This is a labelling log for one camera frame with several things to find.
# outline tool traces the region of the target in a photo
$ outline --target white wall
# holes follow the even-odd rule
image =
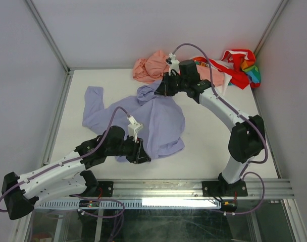
[[[258,57],[270,143],[307,227],[307,0],[290,1]]]
[[[68,66],[133,67],[192,42],[219,59],[254,50],[280,0],[34,0]],[[187,47],[180,59],[197,54]]]
[[[0,195],[5,174],[40,165],[63,80],[24,2],[0,0]],[[0,213],[1,242],[12,227],[8,214]]]

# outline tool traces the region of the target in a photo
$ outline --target glass panel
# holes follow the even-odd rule
[[[257,203],[239,200],[238,207],[245,211]],[[113,216],[120,210],[87,211]],[[268,200],[255,213],[236,216],[208,209],[133,208],[123,217],[101,219],[77,211],[37,209],[31,238],[33,242],[41,238],[48,238],[44,242],[293,242],[283,205]]]

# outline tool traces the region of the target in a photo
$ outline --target salmon colored cloth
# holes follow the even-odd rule
[[[169,71],[166,59],[169,56],[162,50],[158,50],[148,59],[138,59],[133,67],[133,78],[144,83],[152,83],[163,78],[164,72]],[[196,66],[201,80],[210,80],[210,69],[208,67]],[[224,74],[212,68],[213,83],[215,86],[222,86]]]

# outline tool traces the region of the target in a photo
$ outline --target crumpled clothing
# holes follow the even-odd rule
[[[224,52],[221,60],[210,59],[212,66],[220,72],[224,72],[225,82],[230,81],[232,84],[244,89],[250,84],[251,87],[260,85],[260,72],[258,68],[253,71],[245,69],[252,67],[255,63],[255,56],[248,49],[231,49]]]
[[[117,106],[125,108],[143,124],[139,137],[143,147],[152,159],[172,155],[184,148],[180,136],[185,129],[185,117],[172,97],[158,96],[154,91],[161,81],[138,88],[137,96],[129,96],[104,108],[103,88],[88,87],[85,92],[83,126],[101,135],[107,128],[113,110]],[[128,135],[129,120],[122,111],[115,115],[112,125],[120,126]]]
[[[133,78],[140,82],[152,83],[163,78],[164,72],[169,71],[166,59],[169,56],[162,50],[158,50],[148,59],[138,59],[133,67]],[[210,68],[197,66],[200,78],[210,80]],[[212,69],[213,83],[215,86],[222,86],[224,74],[217,69]]]

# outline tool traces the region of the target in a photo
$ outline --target white tabletop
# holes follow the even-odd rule
[[[136,95],[137,88],[144,85],[132,79],[132,70],[83,70],[75,71],[51,161],[54,162],[83,141],[92,139],[95,133],[82,126],[84,94],[88,86],[104,88],[104,104],[110,104],[130,95]],[[250,87],[244,90],[229,86],[226,98],[250,115],[258,113]],[[185,148],[167,158],[150,163],[134,165],[117,162],[108,157],[105,163],[92,167],[96,178],[101,179],[195,179],[217,178],[225,168],[228,159],[230,132],[208,109],[178,93],[174,100],[182,108],[186,123],[182,134]],[[263,160],[262,151],[256,160]],[[265,164],[251,164],[248,170],[263,178],[277,178],[272,157]]]

